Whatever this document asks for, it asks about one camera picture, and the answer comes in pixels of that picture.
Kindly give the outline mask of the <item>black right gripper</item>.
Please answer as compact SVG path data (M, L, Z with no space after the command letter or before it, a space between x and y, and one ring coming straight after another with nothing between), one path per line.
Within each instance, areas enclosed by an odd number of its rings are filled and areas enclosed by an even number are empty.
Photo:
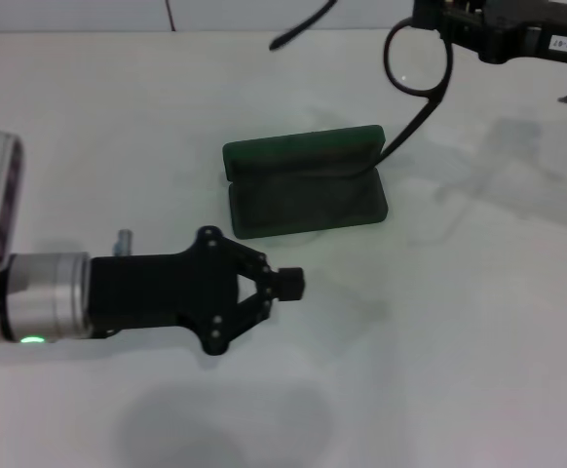
M567 63L567 2L415 1L414 28L435 30L463 47L475 42L484 24L481 61L502 64L533 58Z

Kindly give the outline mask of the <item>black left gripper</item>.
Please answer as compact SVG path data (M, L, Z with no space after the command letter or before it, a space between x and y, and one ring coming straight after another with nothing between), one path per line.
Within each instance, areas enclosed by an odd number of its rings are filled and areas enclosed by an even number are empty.
M237 272L276 286L238 303ZM298 301L305 285L298 267L274 269L267 255L205 226L182 253L96 257L91 262L90 320L94 334L185 328L211 356L268 320L275 301Z

